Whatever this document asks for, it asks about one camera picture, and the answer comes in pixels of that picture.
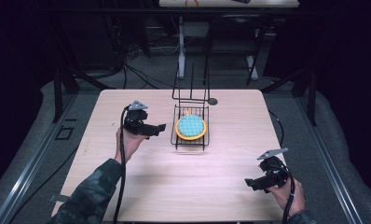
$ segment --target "sleeve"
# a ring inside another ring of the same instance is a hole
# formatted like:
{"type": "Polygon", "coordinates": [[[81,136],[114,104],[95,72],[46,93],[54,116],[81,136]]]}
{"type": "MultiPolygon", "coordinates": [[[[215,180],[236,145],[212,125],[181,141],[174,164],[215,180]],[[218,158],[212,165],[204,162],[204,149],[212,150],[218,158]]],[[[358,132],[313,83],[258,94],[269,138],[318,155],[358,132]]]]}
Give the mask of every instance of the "sleeve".
{"type": "Polygon", "coordinates": [[[106,161],[77,186],[48,223],[101,223],[121,174],[121,164],[106,161]]]}
{"type": "Polygon", "coordinates": [[[310,210],[303,210],[292,217],[288,218],[288,224],[317,224],[316,218],[310,210]]]}

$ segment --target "wooden tabletop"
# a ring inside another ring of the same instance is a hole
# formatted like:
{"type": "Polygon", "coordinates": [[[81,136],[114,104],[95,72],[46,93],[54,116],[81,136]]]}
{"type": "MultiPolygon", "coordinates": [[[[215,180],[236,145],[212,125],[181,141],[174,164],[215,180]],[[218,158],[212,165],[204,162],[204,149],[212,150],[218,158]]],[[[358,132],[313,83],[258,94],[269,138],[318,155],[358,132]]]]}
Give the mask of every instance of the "wooden tabletop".
{"type": "Polygon", "coordinates": [[[252,0],[248,4],[231,0],[159,0],[161,7],[298,7],[297,0],[252,0]]]}
{"type": "MultiPolygon", "coordinates": [[[[146,124],[166,130],[142,142],[127,163],[120,221],[215,222],[281,220],[271,194],[253,191],[244,178],[264,175],[256,158],[280,148],[260,91],[211,90],[209,145],[182,147],[171,142],[174,106],[171,90],[102,91],[62,188],[71,195],[96,167],[113,158],[121,112],[138,100],[148,109],[146,124]]],[[[104,220],[112,220],[117,191],[104,220]]],[[[57,203],[56,214],[61,203],[57,203]]]]}

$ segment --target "person's arm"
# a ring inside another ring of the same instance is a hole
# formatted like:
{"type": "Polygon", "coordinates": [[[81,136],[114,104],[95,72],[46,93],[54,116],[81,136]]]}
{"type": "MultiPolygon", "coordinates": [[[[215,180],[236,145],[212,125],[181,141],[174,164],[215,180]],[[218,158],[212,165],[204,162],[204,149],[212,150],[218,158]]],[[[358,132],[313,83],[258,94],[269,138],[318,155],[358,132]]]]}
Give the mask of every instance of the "person's arm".
{"type": "MultiPolygon", "coordinates": [[[[124,130],[125,162],[131,158],[146,137],[124,130]]],[[[121,169],[118,131],[116,156],[107,160],[82,181],[48,223],[101,223],[122,175],[121,169]]]]}
{"type": "MultiPolygon", "coordinates": [[[[290,211],[288,213],[289,218],[287,219],[288,224],[316,224],[317,221],[314,218],[313,214],[306,209],[304,190],[302,184],[294,180],[295,183],[295,197],[293,203],[291,204],[290,211]]],[[[291,180],[289,179],[283,186],[280,188],[270,187],[269,190],[272,195],[275,197],[276,202],[279,204],[281,209],[284,210],[287,200],[290,196],[291,191],[291,180]]]]}

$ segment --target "metal floor strip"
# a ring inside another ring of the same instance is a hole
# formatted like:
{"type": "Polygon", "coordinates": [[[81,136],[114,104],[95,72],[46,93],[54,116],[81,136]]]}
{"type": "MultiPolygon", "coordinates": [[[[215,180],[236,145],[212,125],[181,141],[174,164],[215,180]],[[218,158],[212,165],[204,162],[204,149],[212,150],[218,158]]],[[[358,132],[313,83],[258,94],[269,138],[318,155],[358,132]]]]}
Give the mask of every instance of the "metal floor strip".
{"type": "Polygon", "coordinates": [[[316,140],[316,144],[319,149],[318,152],[319,152],[319,156],[320,156],[323,168],[326,171],[328,178],[331,181],[331,184],[337,195],[339,203],[341,204],[343,208],[346,218],[348,219],[349,223],[357,223],[357,224],[363,223],[348,193],[348,190],[337,171],[337,167],[335,166],[334,162],[331,159],[330,153],[327,150],[327,147],[319,133],[318,128],[311,125],[309,121],[309,118],[307,115],[306,104],[304,100],[300,98],[295,98],[295,102],[299,106],[299,109],[301,110],[301,115],[303,119],[305,120],[305,122],[308,124],[309,130],[313,134],[314,139],[316,140]]]}
{"type": "Polygon", "coordinates": [[[63,104],[63,113],[57,123],[51,124],[46,136],[42,141],[42,145],[39,150],[35,152],[33,157],[29,160],[28,164],[25,166],[22,174],[20,175],[17,183],[14,185],[13,189],[9,193],[7,199],[0,208],[0,223],[8,223],[12,216],[15,214],[18,206],[21,203],[22,197],[24,196],[26,190],[31,185],[43,159],[46,157],[48,152],[48,146],[51,143],[54,134],[61,128],[61,124],[66,113],[70,110],[71,106],[76,100],[76,95],[69,95],[63,104]]]}

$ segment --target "person's hand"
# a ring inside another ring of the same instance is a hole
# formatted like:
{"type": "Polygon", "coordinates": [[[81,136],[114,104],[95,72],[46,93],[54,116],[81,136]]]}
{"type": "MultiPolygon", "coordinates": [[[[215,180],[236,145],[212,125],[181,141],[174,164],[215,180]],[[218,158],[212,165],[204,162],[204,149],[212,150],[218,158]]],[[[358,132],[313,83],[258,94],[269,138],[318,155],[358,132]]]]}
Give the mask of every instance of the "person's hand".
{"type": "MultiPolygon", "coordinates": [[[[289,217],[305,209],[305,198],[304,190],[302,189],[302,184],[296,179],[294,179],[294,183],[295,183],[295,196],[293,203],[291,204],[290,211],[288,213],[289,217]]],[[[288,178],[288,181],[280,188],[270,187],[267,190],[269,190],[273,194],[273,196],[276,199],[276,202],[279,204],[281,209],[284,210],[291,192],[291,179],[288,178]]]]}
{"type": "MultiPolygon", "coordinates": [[[[119,163],[122,163],[121,160],[121,153],[119,151],[120,146],[120,129],[117,130],[116,137],[117,137],[117,150],[116,150],[116,156],[114,159],[118,161],[119,163]]],[[[128,132],[124,129],[124,152],[125,152],[125,163],[131,159],[133,153],[137,150],[139,145],[145,140],[145,138],[148,138],[146,135],[136,135],[133,133],[128,132]]]]}

